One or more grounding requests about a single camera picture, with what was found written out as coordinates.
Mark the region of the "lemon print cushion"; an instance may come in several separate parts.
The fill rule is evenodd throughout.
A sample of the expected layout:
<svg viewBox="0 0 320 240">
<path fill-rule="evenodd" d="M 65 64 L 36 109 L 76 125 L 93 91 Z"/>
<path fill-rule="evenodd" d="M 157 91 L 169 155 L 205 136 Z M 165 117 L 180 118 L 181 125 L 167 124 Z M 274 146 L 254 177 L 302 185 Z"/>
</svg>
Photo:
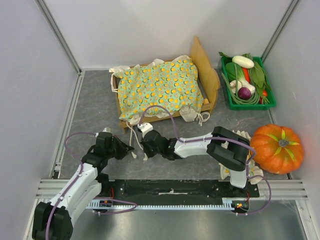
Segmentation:
<svg viewBox="0 0 320 240">
<path fill-rule="evenodd" d="M 135 125 L 141 116 L 164 118 L 178 112 L 186 122 L 203 121 L 198 69 L 189 56 L 155 59 L 147 66 L 121 65 L 109 72 L 119 79 L 111 89 L 117 93 L 120 120 Z"/>
</svg>

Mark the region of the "wooden pet bed frame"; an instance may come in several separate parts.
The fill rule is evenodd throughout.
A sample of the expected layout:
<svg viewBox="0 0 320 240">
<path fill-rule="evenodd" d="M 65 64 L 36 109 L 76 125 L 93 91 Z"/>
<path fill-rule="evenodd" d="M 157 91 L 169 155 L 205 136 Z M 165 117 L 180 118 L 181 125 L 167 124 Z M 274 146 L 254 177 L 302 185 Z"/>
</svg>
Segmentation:
<svg viewBox="0 0 320 240">
<path fill-rule="evenodd" d="M 201 84 L 204 88 L 206 95 L 207 95 L 207 99 L 203 100 L 203 104 L 202 104 L 200 113 L 209 112 L 211 114 L 215 105 L 216 105 L 216 101 L 217 101 L 217 97 L 218 97 L 218 89 L 220 87 L 220 80 L 219 80 L 217 72 L 212 67 L 210 59 L 208 58 L 203 46 L 200 43 L 199 38 L 197 36 L 194 36 L 193 43 L 192 43 L 191 50 L 190 50 L 190 54 L 186 55 L 186 56 L 190 57 L 192 59 L 192 62 L 195 64 L 195 66 L 198 70 L 198 82 L 197 82 L 198 86 L 199 86 L 199 84 Z M 139 64 L 139 65 L 147 66 L 149 64 L 150 63 Z M 111 80 L 110 80 L 111 87 L 112 86 L 117 87 L 119 82 L 120 82 L 120 80 L 118 78 L 114 77 L 111 73 Z M 120 104 L 118 101 L 118 94 L 116 92 L 114 92 L 114 93 L 116 94 L 116 105 L 117 105 L 118 118 L 119 118 L 120 117 Z M 182 117 L 178 112 L 170 113 L 170 114 L 172 114 L 174 117 Z M 158 118 L 155 116 L 147 117 L 147 116 L 142 115 L 140 117 L 139 121 L 151 123 L 151 122 L 164 120 L 167 118 L 169 118 L 169 115 L 164 118 Z M 120 121 L 120 125 L 122 128 L 126 128 L 128 126 L 134 126 L 134 125 L 138 124 L 138 123 L 137 124 L 130 124 L 126 121 L 120 120 L 120 118 L 119 118 L 119 121 Z"/>
</svg>

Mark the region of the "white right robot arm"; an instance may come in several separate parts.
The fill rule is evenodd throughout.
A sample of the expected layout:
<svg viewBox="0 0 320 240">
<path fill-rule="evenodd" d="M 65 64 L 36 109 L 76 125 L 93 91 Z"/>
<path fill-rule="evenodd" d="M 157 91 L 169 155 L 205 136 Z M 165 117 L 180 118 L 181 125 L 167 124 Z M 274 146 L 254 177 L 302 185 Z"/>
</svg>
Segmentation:
<svg viewBox="0 0 320 240">
<path fill-rule="evenodd" d="M 191 138 L 165 138 L 150 123 L 137 125 L 142 139 L 138 141 L 147 158 L 161 155 L 175 161 L 191 156 L 210 156 L 229 170 L 229 191 L 235 197 L 247 191 L 247 156 L 250 140 L 224 127 Z"/>
</svg>

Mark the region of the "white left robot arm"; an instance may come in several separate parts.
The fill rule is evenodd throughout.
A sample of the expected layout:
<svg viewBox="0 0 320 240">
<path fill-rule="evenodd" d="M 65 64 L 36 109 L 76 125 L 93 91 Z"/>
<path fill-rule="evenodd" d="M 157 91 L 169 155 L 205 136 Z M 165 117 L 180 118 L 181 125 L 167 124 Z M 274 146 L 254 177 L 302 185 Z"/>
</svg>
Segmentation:
<svg viewBox="0 0 320 240">
<path fill-rule="evenodd" d="M 51 200 L 36 206 L 32 239 L 69 240 L 88 204 L 96 196 L 104 197 L 110 191 L 109 183 L 100 177 L 108 161 L 121 160 L 133 150 L 110 132 L 96 133 L 95 144 L 78 158 L 79 166 L 67 184 Z"/>
</svg>

